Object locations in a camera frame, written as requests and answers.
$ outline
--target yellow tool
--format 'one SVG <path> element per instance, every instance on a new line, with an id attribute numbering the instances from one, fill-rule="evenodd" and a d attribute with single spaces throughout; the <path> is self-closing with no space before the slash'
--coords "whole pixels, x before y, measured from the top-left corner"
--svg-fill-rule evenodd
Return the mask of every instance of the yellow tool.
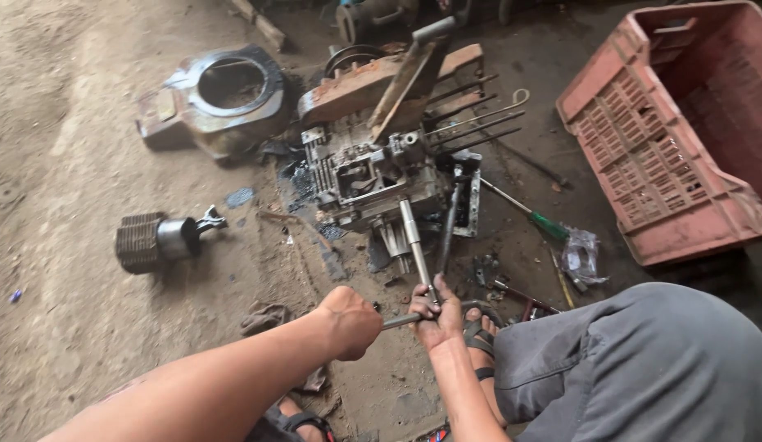
<path id="1" fill-rule="evenodd" d="M 572 296 L 570 295 L 570 289 L 566 286 L 566 280 L 564 279 L 564 274 L 561 271 L 561 267 L 558 266 L 558 260 L 555 259 L 555 253 L 553 253 L 553 250 L 550 250 L 550 256 L 553 258 L 553 266 L 555 266 L 555 274 L 558 275 L 558 282 L 561 282 L 561 288 L 564 290 L 564 297 L 566 298 L 566 303 L 570 305 L 570 310 L 574 310 L 575 304 L 572 302 Z"/>

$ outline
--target screwdriver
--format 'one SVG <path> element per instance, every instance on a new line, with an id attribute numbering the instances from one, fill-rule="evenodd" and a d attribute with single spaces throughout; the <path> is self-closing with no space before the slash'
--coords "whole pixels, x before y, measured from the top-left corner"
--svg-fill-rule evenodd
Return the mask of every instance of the screwdriver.
<path id="1" fill-rule="evenodd" d="M 541 227 L 542 230 L 546 231 L 550 236 L 554 237 L 555 239 L 559 241 L 566 241 L 567 239 L 569 239 L 570 232 L 564 226 L 562 226 L 561 224 L 553 223 L 550 219 L 545 218 L 544 216 L 540 215 L 537 212 L 534 212 L 530 208 L 524 206 L 519 201 L 515 200 L 513 197 L 507 194 L 504 194 L 504 192 L 501 189 L 490 184 L 486 179 L 484 178 L 480 178 L 480 179 L 482 181 L 482 184 L 489 187 L 493 192 L 495 192 L 499 196 L 502 196 L 504 199 L 506 199 L 513 205 L 518 206 L 521 210 L 527 213 L 531 222 Z"/>

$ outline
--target forearm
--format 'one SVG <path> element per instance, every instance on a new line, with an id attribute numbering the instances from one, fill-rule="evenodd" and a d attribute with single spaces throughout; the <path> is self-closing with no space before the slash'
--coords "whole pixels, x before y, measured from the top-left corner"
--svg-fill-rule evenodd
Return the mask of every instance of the forearm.
<path id="1" fill-rule="evenodd" d="M 430 351 L 430 361 L 455 442 L 509 442 L 479 386 L 463 340 L 452 338 L 436 346 Z"/>
<path id="2" fill-rule="evenodd" d="M 316 311 L 150 371 L 50 440 L 241 440 L 275 400 L 336 357 L 331 341 L 328 313 Z"/>

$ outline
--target hand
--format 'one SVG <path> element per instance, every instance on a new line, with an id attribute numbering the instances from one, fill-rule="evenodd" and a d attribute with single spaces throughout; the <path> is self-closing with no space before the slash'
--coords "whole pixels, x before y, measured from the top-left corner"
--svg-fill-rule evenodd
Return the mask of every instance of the hand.
<path id="1" fill-rule="evenodd" d="M 355 361 L 364 356 L 383 327 L 383 318 L 357 292 L 339 286 L 323 298 L 316 311 L 327 314 L 332 324 L 336 359 Z"/>
<path id="2" fill-rule="evenodd" d="M 408 308 L 408 313 L 419 313 L 424 317 L 424 320 L 414 322 L 409 327 L 414 330 L 414 334 L 425 346 L 427 352 L 454 337 L 463 338 L 460 299 L 446 286 L 442 274 L 436 275 L 433 283 L 444 302 L 440 306 L 434 305 L 424 296 L 427 293 L 427 286 L 419 284 L 414 288 L 411 306 Z"/>

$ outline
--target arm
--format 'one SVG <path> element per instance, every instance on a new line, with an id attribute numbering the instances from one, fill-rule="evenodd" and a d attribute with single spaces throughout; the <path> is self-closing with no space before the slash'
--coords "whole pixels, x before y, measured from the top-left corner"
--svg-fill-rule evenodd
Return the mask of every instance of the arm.
<path id="1" fill-rule="evenodd" d="M 409 312 L 420 313 L 429 319 L 416 322 L 411 328 L 430 356 L 454 440 L 510 442 L 498 425 L 471 366 L 463 340 L 460 300 L 446 286 L 442 275 L 435 277 L 435 287 L 444 299 L 441 306 L 431 304 L 422 296 L 427 293 L 427 286 L 420 284 L 414 289 Z"/>
<path id="2" fill-rule="evenodd" d="M 317 367 L 362 357 L 381 327 L 370 303 L 337 287 L 293 322 L 136 378 L 43 441 L 243 440 Z"/>

